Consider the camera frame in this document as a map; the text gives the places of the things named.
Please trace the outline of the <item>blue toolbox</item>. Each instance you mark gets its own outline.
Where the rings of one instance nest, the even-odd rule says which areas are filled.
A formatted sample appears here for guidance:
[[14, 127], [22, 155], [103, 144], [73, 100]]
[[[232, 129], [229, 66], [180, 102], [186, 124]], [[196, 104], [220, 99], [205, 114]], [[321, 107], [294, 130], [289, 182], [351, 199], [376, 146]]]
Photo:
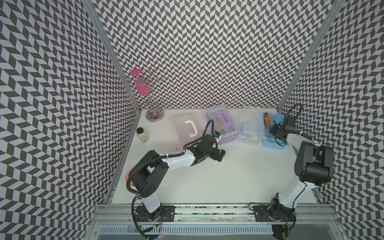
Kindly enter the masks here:
[[263, 147], [282, 150], [289, 146], [274, 136], [268, 137], [267, 127], [264, 121], [264, 113], [269, 114], [270, 127], [274, 124], [281, 124], [284, 116], [276, 112], [269, 112], [266, 109], [256, 107], [244, 107], [240, 117], [240, 132], [238, 141], [245, 144], [258, 145]]

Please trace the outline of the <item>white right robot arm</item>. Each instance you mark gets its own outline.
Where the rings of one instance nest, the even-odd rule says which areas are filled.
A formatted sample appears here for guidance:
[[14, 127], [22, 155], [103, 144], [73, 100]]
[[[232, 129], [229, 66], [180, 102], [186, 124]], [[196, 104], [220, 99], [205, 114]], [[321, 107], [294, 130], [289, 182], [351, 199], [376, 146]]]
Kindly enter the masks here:
[[269, 131], [276, 143], [289, 144], [297, 156], [294, 178], [286, 188], [276, 193], [268, 206], [269, 218], [275, 222], [292, 218], [299, 201], [314, 188], [330, 182], [335, 172], [334, 149], [317, 144], [297, 129], [296, 120], [302, 110], [302, 104], [293, 105], [284, 120], [274, 124]]

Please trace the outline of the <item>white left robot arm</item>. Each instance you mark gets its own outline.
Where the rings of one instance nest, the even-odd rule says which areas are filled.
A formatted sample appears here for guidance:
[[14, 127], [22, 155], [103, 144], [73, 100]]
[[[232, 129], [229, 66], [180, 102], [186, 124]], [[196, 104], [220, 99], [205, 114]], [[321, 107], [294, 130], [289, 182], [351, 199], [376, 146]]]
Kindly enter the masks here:
[[209, 120], [201, 137], [183, 146], [179, 153], [160, 155], [152, 150], [130, 170], [126, 180], [127, 190], [142, 200], [142, 205], [134, 212], [134, 219], [143, 216], [149, 221], [161, 218], [164, 206], [157, 196], [157, 190], [169, 171], [192, 167], [210, 158], [221, 162], [226, 151], [220, 150], [218, 142], [221, 134], [214, 129], [214, 120]]

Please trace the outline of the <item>pink toolbox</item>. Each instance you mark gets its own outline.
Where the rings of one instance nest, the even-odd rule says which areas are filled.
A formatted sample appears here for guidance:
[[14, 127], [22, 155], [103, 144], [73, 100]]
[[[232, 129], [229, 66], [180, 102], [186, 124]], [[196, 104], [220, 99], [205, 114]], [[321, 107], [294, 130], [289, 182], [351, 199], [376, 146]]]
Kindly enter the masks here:
[[178, 135], [181, 150], [183, 146], [202, 136], [203, 130], [196, 114], [188, 113], [173, 119], [174, 129]]

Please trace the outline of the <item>purple toolbox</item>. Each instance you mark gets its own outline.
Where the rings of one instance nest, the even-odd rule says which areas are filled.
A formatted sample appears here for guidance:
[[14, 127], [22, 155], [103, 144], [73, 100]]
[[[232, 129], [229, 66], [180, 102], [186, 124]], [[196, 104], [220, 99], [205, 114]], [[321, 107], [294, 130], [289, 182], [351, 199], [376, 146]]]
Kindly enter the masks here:
[[218, 105], [207, 109], [206, 120], [214, 121], [214, 131], [221, 134], [218, 144], [223, 145], [233, 142], [238, 137], [238, 129], [231, 114], [225, 105]]

